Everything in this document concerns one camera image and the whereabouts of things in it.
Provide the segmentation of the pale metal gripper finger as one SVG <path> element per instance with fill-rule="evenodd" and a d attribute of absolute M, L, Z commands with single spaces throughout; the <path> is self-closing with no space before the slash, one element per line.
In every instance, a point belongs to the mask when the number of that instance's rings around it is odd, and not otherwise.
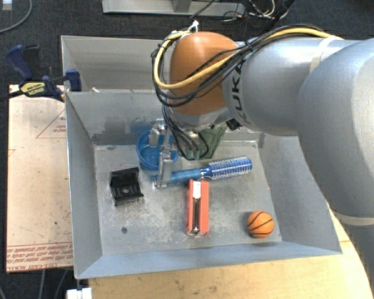
<path fill-rule="evenodd" d="M 171 181 L 172 168 L 173 160 L 171 158 L 171 153 L 160 153 L 158 177 L 156 180 L 156 186 L 158 188 L 167 187 L 168 183 Z"/>
<path fill-rule="evenodd" d="M 151 148 L 156 148 L 161 136 L 161 131 L 157 128 L 152 128 L 148 135 L 148 144 Z"/>

